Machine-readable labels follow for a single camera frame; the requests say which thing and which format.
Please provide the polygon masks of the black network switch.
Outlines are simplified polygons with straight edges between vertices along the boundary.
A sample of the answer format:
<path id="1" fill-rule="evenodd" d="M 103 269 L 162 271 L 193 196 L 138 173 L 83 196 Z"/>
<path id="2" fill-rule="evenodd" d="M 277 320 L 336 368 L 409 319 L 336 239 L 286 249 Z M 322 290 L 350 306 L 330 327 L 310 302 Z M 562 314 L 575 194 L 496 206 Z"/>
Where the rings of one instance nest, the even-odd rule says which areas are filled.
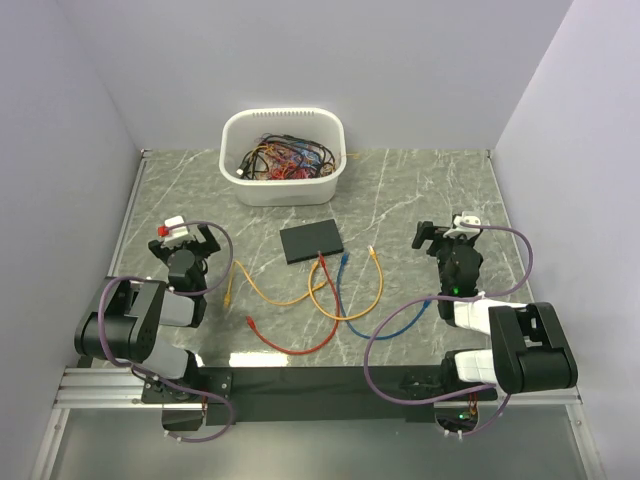
<path id="1" fill-rule="evenodd" d="M 333 219 L 279 231 L 288 265 L 344 252 L 344 245 Z"/>

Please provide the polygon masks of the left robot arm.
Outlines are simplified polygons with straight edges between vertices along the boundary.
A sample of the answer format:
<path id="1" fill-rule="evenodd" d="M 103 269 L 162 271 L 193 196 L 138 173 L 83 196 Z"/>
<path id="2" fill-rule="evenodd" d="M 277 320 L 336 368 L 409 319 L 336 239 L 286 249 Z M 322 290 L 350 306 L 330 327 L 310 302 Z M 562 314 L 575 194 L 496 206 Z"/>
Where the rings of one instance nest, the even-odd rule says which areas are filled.
<path id="1" fill-rule="evenodd" d="M 212 227 L 181 216 L 166 220 L 148 248 L 167 267 L 167 279 L 106 277 L 76 328 L 76 352 L 130 367 L 150 392 L 174 402 L 197 398 L 204 377 L 196 355 L 160 339 L 158 330 L 197 328 L 203 321 L 212 290 L 207 260 L 221 250 Z"/>

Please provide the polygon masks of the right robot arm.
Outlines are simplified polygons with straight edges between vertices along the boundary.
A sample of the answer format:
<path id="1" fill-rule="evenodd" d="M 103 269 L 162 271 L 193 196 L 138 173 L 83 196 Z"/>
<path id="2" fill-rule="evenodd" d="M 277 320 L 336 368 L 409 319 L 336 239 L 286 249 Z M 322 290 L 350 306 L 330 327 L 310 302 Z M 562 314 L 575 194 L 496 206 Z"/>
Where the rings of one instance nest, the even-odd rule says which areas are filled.
<path id="1" fill-rule="evenodd" d="M 484 230 L 478 217 L 461 214 L 449 227 L 418 223 L 412 241 L 414 249 L 428 241 L 426 254 L 436 259 L 440 318 L 490 340 L 488 349 L 445 354 L 441 390 L 461 399 L 481 384 L 507 394 L 574 387 L 578 366 L 553 305 L 502 302 L 478 290 L 483 256 L 475 244 Z"/>

